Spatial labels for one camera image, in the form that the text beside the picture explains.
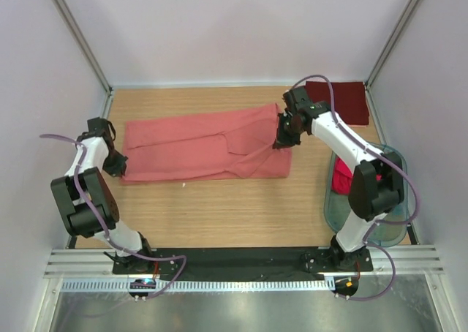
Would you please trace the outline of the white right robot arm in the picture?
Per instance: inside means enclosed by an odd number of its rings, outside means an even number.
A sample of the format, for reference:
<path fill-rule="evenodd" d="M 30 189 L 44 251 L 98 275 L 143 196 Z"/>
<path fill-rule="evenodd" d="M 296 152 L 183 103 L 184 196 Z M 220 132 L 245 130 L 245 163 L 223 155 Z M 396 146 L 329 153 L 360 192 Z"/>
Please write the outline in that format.
<path fill-rule="evenodd" d="M 404 200 L 401 157 L 367 143 L 327 102 L 311 101 L 304 87 L 286 91 L 283 100 L 286 108 L 279 114 L 273 147 L 292 148 L 300 145 L 303 133 L 313 135 L 330 147 L 352 173 L 350 213 L 332 237 L 329 249 L 331 265 L 340 271 L 349 270 L 362 255 L 371 226 Z"/>

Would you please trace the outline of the salmon pink t shirt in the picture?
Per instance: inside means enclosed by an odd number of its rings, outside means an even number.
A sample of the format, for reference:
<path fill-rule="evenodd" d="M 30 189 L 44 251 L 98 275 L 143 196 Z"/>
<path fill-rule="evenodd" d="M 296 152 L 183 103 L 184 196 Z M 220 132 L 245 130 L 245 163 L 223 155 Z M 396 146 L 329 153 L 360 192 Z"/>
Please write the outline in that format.
<path fill-rule="evenodd" d="M 277 104 L 125 125 L 125 184 L 286 178 L 292 152 L 273 148 Z"/>

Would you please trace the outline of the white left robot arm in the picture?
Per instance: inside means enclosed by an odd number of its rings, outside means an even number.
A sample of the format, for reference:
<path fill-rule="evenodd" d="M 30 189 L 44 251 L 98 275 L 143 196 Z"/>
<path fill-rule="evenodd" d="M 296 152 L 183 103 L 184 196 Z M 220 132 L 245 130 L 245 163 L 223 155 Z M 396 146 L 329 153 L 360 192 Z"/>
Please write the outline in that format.
<path fill-rule="evenodd" d="M 121 178 L 127 157 L 114 145 L 116 131 L 105 118 L 87 121 L 88 130 L 73 140 L 76 146 L 72 166 L 64 176 L 51 181 L 50 188 L 66 231 L 74 237 L 94 238 L 115 250 L 106 253 L 116 273 L 148 273 L 155 263 L 151 248 L 138 231 L 123 220 L 103 173 Z"/>

